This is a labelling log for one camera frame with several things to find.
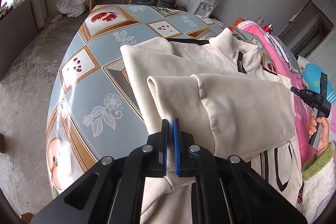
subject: person's hand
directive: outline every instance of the person's hand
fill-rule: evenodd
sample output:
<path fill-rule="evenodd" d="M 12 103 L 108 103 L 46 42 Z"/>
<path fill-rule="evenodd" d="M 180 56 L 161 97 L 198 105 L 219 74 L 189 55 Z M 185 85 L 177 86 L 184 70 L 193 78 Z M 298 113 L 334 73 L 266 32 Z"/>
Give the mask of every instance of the person's hand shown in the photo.
<path fill-rule="evenodd" d="M 309 135 L 313 135 L 316 132 L 316 125 L 317 123 L 321 124 L 320 126 L 322 126 L 322 133 L 321 133 L 321 137 L 320 137 L 320 142 L 319 145 L 317 147 L 317 151 L 321 151 L 324 148 L 328 147 L 329 145 L 329 123 L 327 121 L 327 119 L 325 117 L 320 117 L 317 118 L 316 120 L 314 119 L 314 112 L 312 111 L 310 113 L 310 117 L 309 117 L 309 124 L 308 124 L 308 134 Z M 322 153 L 316 153 L 316 157 L 319 158 Z"/>

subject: metal bolt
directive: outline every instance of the metal bolt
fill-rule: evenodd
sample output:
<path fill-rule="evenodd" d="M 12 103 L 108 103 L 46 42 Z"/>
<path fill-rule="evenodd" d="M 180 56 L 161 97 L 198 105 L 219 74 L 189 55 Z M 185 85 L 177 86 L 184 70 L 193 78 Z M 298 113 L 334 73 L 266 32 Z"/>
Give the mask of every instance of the metal bolt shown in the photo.
<path fill-rule="evenodd" d="M 112 163 L 112 161 L 113 161 L 113 159 L 111 157 L 109 157 L 109 156 L 106 156 L 106 157 L 104 157 L 104 158 L 101 159 L 101 163 L 103 165 L 109 165 L 109 164 Z"/>
<path fill-rule="evenodd" d="M 230 161 L 233 163 L 233 164 L 237 164 L 240 162 L 240 158 L 238 156 L 231 156 L 230 157 Z"/>
<path fill-rule="evenodd" d="M 145 153 L 146 152 L 151 152 L 152 150 L 153 150 L 153 147 L 149 144 L 146 144 L 142 147 L 142 151 L 145 152 Z"/>
<path fill-rule="evenodd" d="M 200 147 L 196 144 L 193 144 L 189 147 L 191 152 L 198 152 L 200 150 Z"/>

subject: bracelet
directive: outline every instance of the bracelet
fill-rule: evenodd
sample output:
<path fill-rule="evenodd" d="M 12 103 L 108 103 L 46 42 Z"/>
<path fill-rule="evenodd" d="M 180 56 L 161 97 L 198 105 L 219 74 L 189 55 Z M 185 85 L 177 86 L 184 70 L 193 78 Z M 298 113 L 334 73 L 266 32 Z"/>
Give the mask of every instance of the bracelet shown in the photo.
<path fill-rule="evenodd" d="M 328 147 L 329 147 L 329 145 L 328 145 L 327 147 L 323 148 L 323 149 L 320 150 L 320 151 L 316 151 L 316 153 L 321 153 L 321 152 L 325 151 Z"/>

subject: blue cloth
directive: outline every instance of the blue cloth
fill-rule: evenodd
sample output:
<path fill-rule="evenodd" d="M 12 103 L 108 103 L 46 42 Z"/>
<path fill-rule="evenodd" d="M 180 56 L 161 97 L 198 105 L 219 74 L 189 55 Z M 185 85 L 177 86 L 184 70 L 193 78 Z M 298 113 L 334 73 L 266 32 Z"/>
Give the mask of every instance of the blue cloth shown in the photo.
<path fill-rule="evenodd" d="M 320 78 L 322 72 L 323 70 L 320 66 L 307 64 L 302 75 L 303 85 L 309 90 L 320 92 Z M 327 81 L 327 101 L 331 104 L 336 101 L 336 93 L 329 81 Z"/>

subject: sleeve cuff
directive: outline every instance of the sleeve cuff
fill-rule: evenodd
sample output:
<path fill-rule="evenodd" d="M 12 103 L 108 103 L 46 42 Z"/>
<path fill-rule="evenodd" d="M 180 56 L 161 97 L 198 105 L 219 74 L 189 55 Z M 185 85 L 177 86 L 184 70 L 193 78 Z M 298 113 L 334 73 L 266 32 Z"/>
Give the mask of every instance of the sleeve cuff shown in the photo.
<path fill-rule="evenodd" d="M 316 175 L 321 169 L 334 157 L 334 144 L 329 143 L 326 151 L 316 159 L 316 155 L 311 157 L 302 167 L 303 181 L 309 180 L 313 175 Z"/>

